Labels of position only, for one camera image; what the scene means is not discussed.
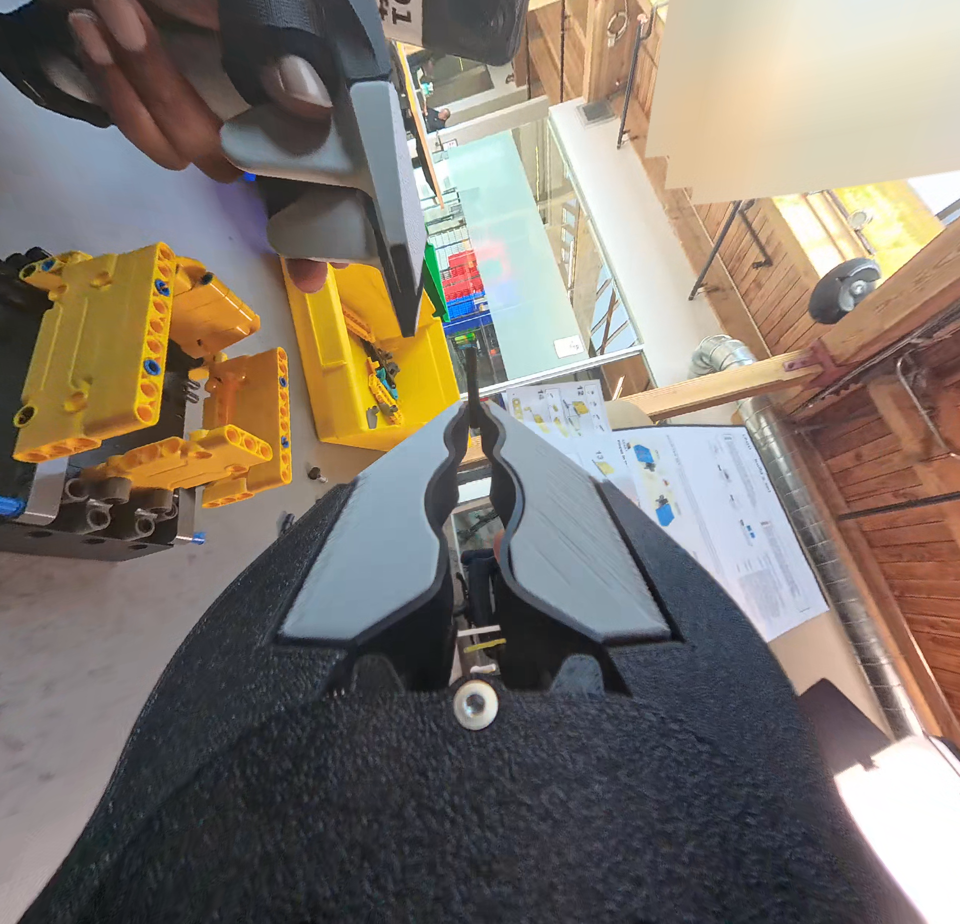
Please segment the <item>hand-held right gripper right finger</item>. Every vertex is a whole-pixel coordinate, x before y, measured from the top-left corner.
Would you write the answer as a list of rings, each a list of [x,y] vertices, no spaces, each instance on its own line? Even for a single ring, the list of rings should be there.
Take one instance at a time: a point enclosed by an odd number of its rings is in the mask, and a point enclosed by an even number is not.
[[[510,591],[599,645],[669,640],[598,482],[496,404],[480,405],[480,432]]]

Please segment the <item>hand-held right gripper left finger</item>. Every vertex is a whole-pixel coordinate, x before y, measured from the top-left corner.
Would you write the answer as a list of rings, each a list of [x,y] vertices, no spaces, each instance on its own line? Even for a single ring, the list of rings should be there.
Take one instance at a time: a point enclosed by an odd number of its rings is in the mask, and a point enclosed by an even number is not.
[[[355,479],[348,499],[279,625],[279,640],[359,646],[424,613],[427,630],[454,606],[445,526],[469,408],[455,403]]]

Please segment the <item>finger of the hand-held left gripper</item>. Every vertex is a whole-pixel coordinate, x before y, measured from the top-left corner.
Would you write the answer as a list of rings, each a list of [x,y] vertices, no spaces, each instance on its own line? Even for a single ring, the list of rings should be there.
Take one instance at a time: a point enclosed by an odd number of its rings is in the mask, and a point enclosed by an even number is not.
[[[366,219],[403,337],[415,333],[415,178],[396,91],[388,80],[349,89],[366,165]]]
[[[405,113],[410,108],[409,99],[403,84],[399,83],[395,89],[397,93],[397,115],[395,117],[395,149],[397,153],[400,213],[402,240],[400,257],[394,259],[394,266],[399,280],[399,309],[398,323],[404,337],[413,337],[419,323],[420,307],[424,284],[425,250],[426,250],[426,223],[421,208],[420,194],[417,186],[416,169],[413,155],[407,137],[407,121]]]

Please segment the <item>partly built yellow lego model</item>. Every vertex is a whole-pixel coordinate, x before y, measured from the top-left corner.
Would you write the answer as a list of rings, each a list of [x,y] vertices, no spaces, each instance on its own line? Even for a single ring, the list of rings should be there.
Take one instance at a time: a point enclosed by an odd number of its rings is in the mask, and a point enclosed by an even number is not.
[[[202,544],[198,509],[293,479],[288,356],[156,243],[2,261],[1,550],[126,562]]]

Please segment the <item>assorted lego parts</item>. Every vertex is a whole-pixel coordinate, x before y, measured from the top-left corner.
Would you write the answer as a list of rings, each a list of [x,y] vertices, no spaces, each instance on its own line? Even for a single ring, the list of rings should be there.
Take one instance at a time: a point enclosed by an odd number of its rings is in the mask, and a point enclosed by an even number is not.
[[[366,354],[367,385],[380,414],[392,426],[402,426],[400,392],[397,384],[400,366],[395,356],[375,336],[372,327],[353,309],[342,306],[348,332],[360,343]]]

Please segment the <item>large lego instruction sheet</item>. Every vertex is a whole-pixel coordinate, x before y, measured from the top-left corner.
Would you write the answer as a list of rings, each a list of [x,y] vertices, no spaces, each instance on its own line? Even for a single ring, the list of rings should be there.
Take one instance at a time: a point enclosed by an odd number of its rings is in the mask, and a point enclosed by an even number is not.
[[[594,479],[609,481],[640,503],[628,436],[653,422],[636,404],[606,401],[598,380],[523,386],[500,392],[499,401]]]

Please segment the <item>person's left hand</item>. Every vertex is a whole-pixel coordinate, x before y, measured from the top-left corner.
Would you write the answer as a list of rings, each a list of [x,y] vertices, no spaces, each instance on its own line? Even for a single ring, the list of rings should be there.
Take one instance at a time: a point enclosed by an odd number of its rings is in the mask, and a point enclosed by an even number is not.
[[[231,183],[223,118],[174,63],[158,21],[220,29],[218,0],[30,0],[2,18],[2,75],[36,105],[115,126],[169,171]]]

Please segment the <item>green plastic storage bin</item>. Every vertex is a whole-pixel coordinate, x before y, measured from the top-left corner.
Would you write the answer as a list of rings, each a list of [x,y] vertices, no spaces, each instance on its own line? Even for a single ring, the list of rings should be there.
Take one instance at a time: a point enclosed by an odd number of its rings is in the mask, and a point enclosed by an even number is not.
[[[444,325],[450,323],[450,311],[447,296],[443,287],[443,278],[439,269],[436,249],[429,241],[424,247],[423,258],[423,288],[428,295],[434,309],[433,317],[439,318]]]

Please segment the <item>stack of red crates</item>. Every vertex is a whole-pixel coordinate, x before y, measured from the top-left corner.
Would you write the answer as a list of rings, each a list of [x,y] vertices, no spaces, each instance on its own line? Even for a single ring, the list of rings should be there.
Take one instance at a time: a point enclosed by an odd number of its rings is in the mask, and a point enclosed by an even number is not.
[[[474,294],[483,294],[484,285],[475,251],[466,249],[450,255],[448,265],[441,271],[441,285],[448,304]]]

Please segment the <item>wooden work table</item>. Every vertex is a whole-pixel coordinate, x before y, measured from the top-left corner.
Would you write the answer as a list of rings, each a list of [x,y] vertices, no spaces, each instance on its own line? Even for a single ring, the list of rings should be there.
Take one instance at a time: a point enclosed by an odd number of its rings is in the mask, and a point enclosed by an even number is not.
[[[390,59],[397,78],[397,90],[399,94],[401,115],[406,126],[406,130],[412,135],[415,145],[415,155],[413,157],[414,165],[423,173],[424,180],[433,198],[440,208],[445,208],[446,203],[442,196],[441,186],[428,148],[428,134],[426,131],[425,118],[421,111],[421,105],[417,99],[417,93],[414,88],[414,82],[410,71],[409,63],[402,44],[397,42],[388,42],[390,47]]]

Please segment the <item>yellow plastic storage bin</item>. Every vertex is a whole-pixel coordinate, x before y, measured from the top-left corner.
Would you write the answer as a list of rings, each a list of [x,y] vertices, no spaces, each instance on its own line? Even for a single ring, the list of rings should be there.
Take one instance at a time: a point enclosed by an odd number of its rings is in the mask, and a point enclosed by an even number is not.
[[[322,290],[306,294],[281,261],[315,428],[319,440],[388,451],[455,404],[460,390],[450,349],[426,292],[417,330],[402,336],[379,270],[351,265],[329,270]],[[366,354],[347,330],[342,306],[354,310],[395,357],[402,426],[379,413],[368,386]]]

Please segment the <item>white printed task sheet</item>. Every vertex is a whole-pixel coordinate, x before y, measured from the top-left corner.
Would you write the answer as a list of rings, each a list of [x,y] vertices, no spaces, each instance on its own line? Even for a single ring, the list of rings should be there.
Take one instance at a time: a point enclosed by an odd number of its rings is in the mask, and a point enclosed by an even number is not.
[[[759,453],[741,426],[613,431],[638,506],[770,643],[829,609]]]

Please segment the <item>white book stand with stickers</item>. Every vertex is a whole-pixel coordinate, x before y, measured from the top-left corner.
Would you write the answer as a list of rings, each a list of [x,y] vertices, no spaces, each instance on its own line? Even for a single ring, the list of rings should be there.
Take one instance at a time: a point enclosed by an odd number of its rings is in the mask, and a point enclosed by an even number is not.
[[[822,594],[828,605],[825,614],[767,644],[797,694],[826,680],[873,724],[886,729],[878,703],[857,665],[854,649],[823,591]]]

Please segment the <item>white ceiling light panel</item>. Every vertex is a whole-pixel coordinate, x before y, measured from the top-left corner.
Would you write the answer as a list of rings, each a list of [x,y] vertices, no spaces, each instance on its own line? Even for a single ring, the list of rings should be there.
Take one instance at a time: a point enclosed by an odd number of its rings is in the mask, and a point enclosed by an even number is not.
[[[669,0],[646,141],[694,203],[958,171],[959,0]]]

